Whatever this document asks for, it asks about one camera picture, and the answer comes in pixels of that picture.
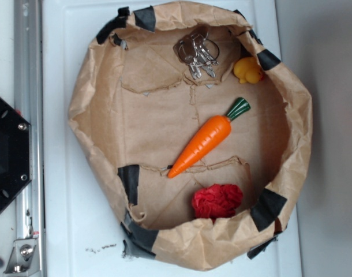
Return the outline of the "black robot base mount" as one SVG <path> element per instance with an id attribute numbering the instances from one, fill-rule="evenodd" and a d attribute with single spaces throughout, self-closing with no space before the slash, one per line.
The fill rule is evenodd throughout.
<path id="1" fill-rule="evenodd" d="M 0 97 L 0 214 L 31 181 L 29 128 Z"/>

